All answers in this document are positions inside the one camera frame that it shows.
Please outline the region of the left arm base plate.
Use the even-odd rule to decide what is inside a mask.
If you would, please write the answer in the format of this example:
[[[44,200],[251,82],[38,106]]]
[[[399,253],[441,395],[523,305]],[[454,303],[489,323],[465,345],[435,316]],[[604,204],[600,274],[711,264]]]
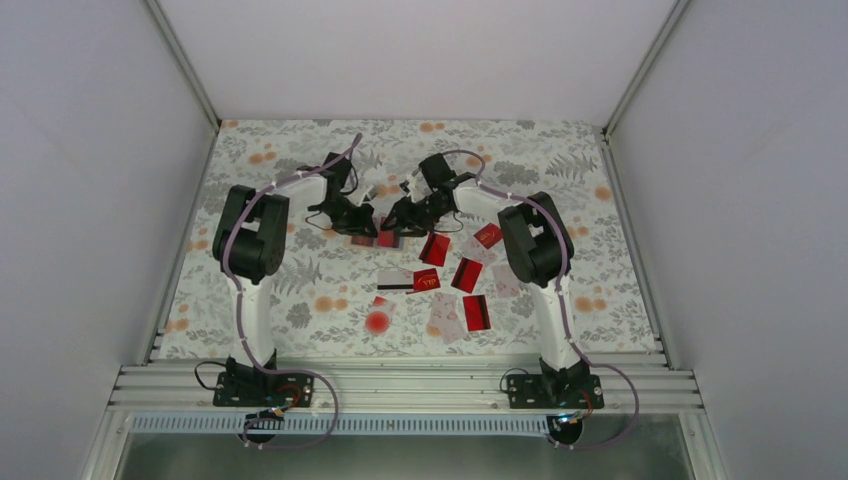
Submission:
[[[311,405],[314,383],[313,376],[301,373],[258,379],[222,373],[212,403],[216,407],[307,408]]]

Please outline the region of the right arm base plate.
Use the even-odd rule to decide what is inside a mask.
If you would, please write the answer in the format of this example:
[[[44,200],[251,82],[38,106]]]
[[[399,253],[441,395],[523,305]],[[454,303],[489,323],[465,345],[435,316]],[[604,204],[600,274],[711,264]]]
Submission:
[[[508,374],[503,390],[509,406],[516,410],[603,409],[605,399],[600,379],[589,375],[565,386],[554,385],[541,374]]]

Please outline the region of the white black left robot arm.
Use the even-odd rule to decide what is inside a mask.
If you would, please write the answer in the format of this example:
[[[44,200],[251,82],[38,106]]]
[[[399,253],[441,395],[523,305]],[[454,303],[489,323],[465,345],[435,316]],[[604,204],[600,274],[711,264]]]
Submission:
[[[323,214],[340,235],[378,236],[373,206],[349,199],[355,188],[348,188],[347,180],[355,176],[352,152],[331,152],[321,166],[299,168],[281,192],[276,185],[263,190],[235,185],[227,194],[213,242],[213,258],[235,292],[236,339],[222,387],[237,387],[252,404],[266,404],[279,391],[278,377],[270,371],[277,356],[270,292],[271,277],[284,259],[290,214]]]

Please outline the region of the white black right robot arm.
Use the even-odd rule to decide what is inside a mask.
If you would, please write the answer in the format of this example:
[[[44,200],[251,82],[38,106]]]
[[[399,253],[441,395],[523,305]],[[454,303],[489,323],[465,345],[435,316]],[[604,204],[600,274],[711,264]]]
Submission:
[[[566,312],[567,276],[574,246],[553,198],[546,192],[528,197],[499,191],[478,174],[459,174],[442,154],[419,163],[430,192],[398,200],[380,229],[399,236],[421,237],[435,231],[442,217],[454,213],[478,216],[496,224],[514,276],[534,299],[541,333],[541,391],[555,407],[565,407],[580,393],[589,367],[576,350],[573,320]]]

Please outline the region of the red VIP card small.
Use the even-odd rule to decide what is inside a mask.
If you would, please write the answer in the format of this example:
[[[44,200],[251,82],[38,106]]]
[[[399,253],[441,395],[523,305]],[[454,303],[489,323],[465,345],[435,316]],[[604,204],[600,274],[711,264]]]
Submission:
[[[497,225],[489,223],[478,230],[473,237],[483,248],[489,250],[503,239],[503,233]]]

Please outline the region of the red magnetic stripe card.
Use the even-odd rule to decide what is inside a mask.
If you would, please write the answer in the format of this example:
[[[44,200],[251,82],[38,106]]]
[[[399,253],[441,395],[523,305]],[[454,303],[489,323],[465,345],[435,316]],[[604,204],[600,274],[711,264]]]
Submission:
[[[398,249],[402,246],[402,239],[394,231],[380,231],[376,239],[378,248]]]

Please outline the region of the beige leather card holder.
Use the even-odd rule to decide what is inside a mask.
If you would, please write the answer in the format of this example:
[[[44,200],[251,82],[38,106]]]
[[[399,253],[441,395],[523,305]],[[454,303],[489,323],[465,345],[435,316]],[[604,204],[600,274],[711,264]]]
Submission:
[[[405,251],[405,238],[391,231],[379,231],[376,237],[351,236],[348,245],[357,249]]]

